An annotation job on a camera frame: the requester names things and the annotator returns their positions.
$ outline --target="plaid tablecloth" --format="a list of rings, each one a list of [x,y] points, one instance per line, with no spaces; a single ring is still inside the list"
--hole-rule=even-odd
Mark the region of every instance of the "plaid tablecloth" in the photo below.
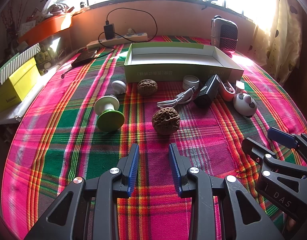
[[[192,37],[163,36],[155,41],[208,44]],[[156,102],[175,98],[183,91],[182,82],[158,82],[158,91],[151,97],[140,96],[134,83],[127,85],[126,94],[118,96],[125,124],[116,132],[100,132],[93,106],[100,97],[113,94],[112,81],[125,81],[128,47],[117,46],[109,56],[75,68],[61,79],[76,56],[55,74],[29,108],[12,142],[3,177],[3,217],[11,231],[23,239],[74,177],[100,176],[128,154],[132,143],[138,143],[135,191],[129,200],[118,202],[120,239],[187,240],[191,199],[180,199],[175,192],[168,160],[172,142],[177,143],[181,155],[210,175],[236,176],[280,228],[283,215],[255,191],[259,165],[246,157],[241,142],[250,137],[281,160],[303,162],[294,151],[267,137],[271,126],[307,133],[304,117],[284,89],[251,60],[234,54],[232,59],[244,69],[246,91],[257,102],[251,119],[239,115],[232,102],[224,102],[218,95],[207,111],[193,102],[176,106],[180,129],[161,136],[151,125],[158,110]]]

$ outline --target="curtain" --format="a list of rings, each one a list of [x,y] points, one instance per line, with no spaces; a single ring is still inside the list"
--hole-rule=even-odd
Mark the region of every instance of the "curtain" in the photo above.
[[[255,33],[247,56],[283,85],[299,67],[302,8],[297,0],[267,0],[257,10]]]

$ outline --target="blue gripper pad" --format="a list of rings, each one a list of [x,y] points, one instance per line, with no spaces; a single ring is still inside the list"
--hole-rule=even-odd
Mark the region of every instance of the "blue gripper pad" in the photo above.
[[[297,147],[297,143],[295,142],[295,138],[293,135],[285,133],[275,127],[271,127],[268,129],[268,138],[286,146],[289,149]]]
[[[176,161],[175,153],[174,153],[174,150],[171,144],[169,144],[169,163],[170,163],[170,167],[172,170],[172,178],[174,181],[175,190],[178,196],[181,196],[181,193],[182,193],[181,176],[180,176],[180,171],[179,171],[178,164]]]
[[[138,171],[138,163],[139,163],[139,145],[136,146],[134,156],[131,163],[131,168],[128,175],[128,189],[127,194],[131,197],[132,192],[135,189],[135,180],[137,178],[137,171]]]

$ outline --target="black cord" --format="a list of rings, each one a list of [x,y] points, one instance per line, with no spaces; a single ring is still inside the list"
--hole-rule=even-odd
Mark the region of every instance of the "black cord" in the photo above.
[[[153,39],[156,37],[156,35],[157,35],[157,33],[158,33],[158,25],[157,25],[157,22],[156,22],[155,18],[154,18],[150,13],[148,13],[148,12],[146,12],[146,11],[143,11],[143,10],[131,9],[131,8],[126,8],[126,7],[119,7],[119,8],[113,9],[112,11],[108,12],[107,17],[106,17],[106,23],[108,22],[108,16],[109,16],[109,14],[110,14],[111,12],[115,11],[115,10],[118,10],[118,9],[127,9],[127,10],[139,11],[139,12],[144,12],[144,13],[149,14],[149,15],[152,17],[153,21],[155,22],[155,25],[156,25],[156,33],[155,33],[155,35],[154,35],[150,40],[148,40],[148,41],[151,41],[151,40],[153,40]],[[114,33],[114,34],[116,34],[116,35],[118,35],[118,36],[124,38],[125,40],[130,41],[130,42],[134,42],[134,43],[141,43],[141,42],[143,42],[143,41],[132,41],[132,40],[129,40],[128,38],[125,38],[124,36],[122,36],[122,35],[120,35],[120,34],[118,34],[118,33]]]
[[[102,46],[104,46],[105,48],[108,48],[108,49],[115,49],[115,48],[113,48],[113,47],[108,47],[108,46],[106,46],[106,45],[104,45],[104,44],[102,44],[102,43],[100,42],[100,35],[103,34],[103,33],[104,33],[104,32],[100,33],[99,36],[98,36],[98,42],[99,42],[99,44],[102,45]]]

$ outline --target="brown walnut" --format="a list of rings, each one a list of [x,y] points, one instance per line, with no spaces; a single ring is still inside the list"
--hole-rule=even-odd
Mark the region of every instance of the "brown walnut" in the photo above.
[[[137,90],[142,96],[151,96],[153,93],[157,92],[158,85],[156,81],[144,79],[138,83]]]
[[[172,107],[161,108],[152,117],[152,126],[162,135],[176,132],[180,126],[180,115]]]

